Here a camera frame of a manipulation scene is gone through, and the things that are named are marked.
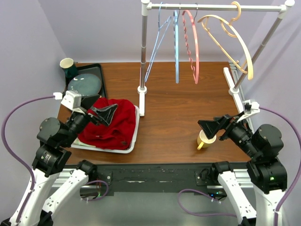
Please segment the plain red garment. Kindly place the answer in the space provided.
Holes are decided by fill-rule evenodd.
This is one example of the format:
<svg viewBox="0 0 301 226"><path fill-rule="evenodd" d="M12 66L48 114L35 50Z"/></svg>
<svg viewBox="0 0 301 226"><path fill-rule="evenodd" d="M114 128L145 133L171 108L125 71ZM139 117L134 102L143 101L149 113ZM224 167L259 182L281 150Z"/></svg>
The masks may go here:
<svg viewBox="0 0 301 226"><path fill-rule="evenodd" d="M87 145L92 145L101 149L126 150L130 147L136 126L135 106L127 99L98 99L94 107L104 108L117 104L111 124L94 125L89 123L78 139Z"/></svg>

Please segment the pink plastic hanger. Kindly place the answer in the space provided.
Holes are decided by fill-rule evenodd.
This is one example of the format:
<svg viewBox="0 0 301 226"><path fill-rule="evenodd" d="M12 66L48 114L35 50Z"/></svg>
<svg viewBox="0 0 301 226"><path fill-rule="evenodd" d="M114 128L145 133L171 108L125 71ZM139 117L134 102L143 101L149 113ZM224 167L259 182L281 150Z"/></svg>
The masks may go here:
<svg viewBox="0 0 301 226"><path fill-rule="evenodd" d="M191 41L189 41L189 37L188 37L188 29L187 29L188 22L190 22L191 25L191 33L192 33ZM183 23L185 47L190 62L190 68L192 70L192 76L194 79L194 83L198 84L199 81L198 34L197 34L194 16L187 9L183 10L182 12L182 23Z"/></svg>

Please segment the blue wire hanger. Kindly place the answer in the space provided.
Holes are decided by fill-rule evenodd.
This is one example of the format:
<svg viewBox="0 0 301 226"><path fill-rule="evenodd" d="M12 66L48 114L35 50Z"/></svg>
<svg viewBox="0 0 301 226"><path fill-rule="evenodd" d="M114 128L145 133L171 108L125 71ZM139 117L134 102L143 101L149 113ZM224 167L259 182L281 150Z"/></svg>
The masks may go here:
<svg viewBox="0 0 301 226"><path fill-rule="evenodd" d="M169 16L165 22L161 23L160 21L160 14L161 14L161 6L162 6L163 2L160 3L159 9L158 9L158 32L157 32L157 36L156 36L156 40L155 40L155 44L152 50L152 54L150 57L150 62L146 71L146 75L145 75L145 79L144 81L147 82L149 75L151 73L152 67L153 67L153 63L155 61L155 57L156 54L160 48L160 45L165 37L165 34L170 26L171 23L171 16Z"/></svg>

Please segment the light blue plastic hanger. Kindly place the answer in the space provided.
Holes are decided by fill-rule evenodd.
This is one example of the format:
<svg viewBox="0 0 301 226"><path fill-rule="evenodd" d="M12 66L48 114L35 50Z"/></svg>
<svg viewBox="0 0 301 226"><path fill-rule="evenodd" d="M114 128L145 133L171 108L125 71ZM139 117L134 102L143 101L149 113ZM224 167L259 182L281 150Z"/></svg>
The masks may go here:
<svg viewBox="0 0 301 226"><path fill-rule="evenodd" d="M173 30L174 30L174 59L175 59L175 82L179 83L179 14L173 12Z"/></svg>

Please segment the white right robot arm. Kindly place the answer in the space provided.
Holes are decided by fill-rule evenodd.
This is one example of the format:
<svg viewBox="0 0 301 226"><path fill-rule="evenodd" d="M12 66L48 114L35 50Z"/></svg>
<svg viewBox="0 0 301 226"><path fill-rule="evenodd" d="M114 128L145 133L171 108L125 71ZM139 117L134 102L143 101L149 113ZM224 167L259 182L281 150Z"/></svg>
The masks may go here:
<svg viewBox="0 0 301 226"><path fill-rule="evenodd" d="M247 173L253 184L256 208L253 208L239 186L233 168L227 161L215 162L202 178L215 185L221 185L235 211L240 226L271 226L275 223L273 214L278 213L276 205L287 189L287 172L277 159L284 147L280 130L270 124L261 125L251 131L248 115L224 115L212 121L199 120L207 138L213 138L224 130L220 140L230 139L250 160L246 163Z"/></svg>

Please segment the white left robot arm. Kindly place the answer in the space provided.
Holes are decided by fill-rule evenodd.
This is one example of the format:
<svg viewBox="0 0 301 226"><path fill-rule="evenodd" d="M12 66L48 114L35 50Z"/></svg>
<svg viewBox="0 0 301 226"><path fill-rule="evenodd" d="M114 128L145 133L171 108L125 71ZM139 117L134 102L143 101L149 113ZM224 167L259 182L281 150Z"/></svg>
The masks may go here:
<svg viewBox="0 0 301 226"><path fill-rule="evenodd" d="M1 222L2 226L51 226L55 214L76 191L84 185L97 182L97 166L82 160L67 182L53 195L48 195L71 156L71 152L66 148L72 145L89 123L109 126L118 105L95 108L93 105L100 98L98 94L82 97L72 91L55 92L50 98L60 100L72 114L66 123L49 117L40 124L37 134L40 146L32 165L23 161L8 145L5 130L12 113L9 113L2 123L1 139L5 148L30 173L28 186L17 210L13 216Z"/></svg>

